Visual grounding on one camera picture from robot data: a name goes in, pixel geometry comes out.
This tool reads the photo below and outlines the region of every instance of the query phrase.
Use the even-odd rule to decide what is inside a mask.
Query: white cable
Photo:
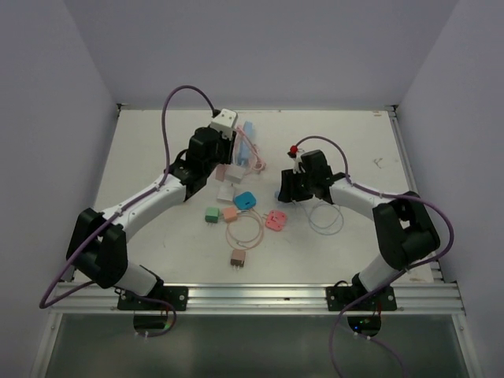
[[[303,209],[306,217],[308,218],[308,224],[309,224],[310,228],[312,230],[314,230],[317,234],[324,235],[324,236],[336,235],[338,232],[340,232],[343,229],[343,225],[345,224],[345,219],[343,218],[343,214],[341,214],[341,210],[339,209],[338,206],[331,205],[330,203],[326,203],[324,201],[320,201],[310,210],[310,212],[308,212],[305,209],[305,206],[303,206],[301,203],[299,203],[299,202],[294,202],[294,203]],[[313,219],[312,219],[314,211],[322,206],[331,206],[333,209],[335,209],[338,212],[338,215],[336,216],[336,218],[330,224],[328,224],[326,226],[320,226],[319,224],[316,224],[315,222],[313,222]],[[341,217],[341,225],[334,231],[327,231],[332,225],[334,225],[338,221],[338,219],[340,217]]]

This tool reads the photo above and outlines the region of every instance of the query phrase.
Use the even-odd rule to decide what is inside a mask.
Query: green plug
[[[205,221],[208,223],[217,223],[219,221],[220,210],[217,207],[207,207],[205,212]]]

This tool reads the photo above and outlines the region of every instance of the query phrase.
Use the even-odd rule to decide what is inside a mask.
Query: gray wall
[[[457,0],[65,2],[118,102],[306,109],[398,104]]]
[[[0,9],[0,376],[27,376],[47,311],[38,302],[90,205],[115,106],[65,4]]]
[[[491,377],[504,372],[503,20],[502,0],[461,0],[399,106],[419,190],[454,222],[442,267]]]

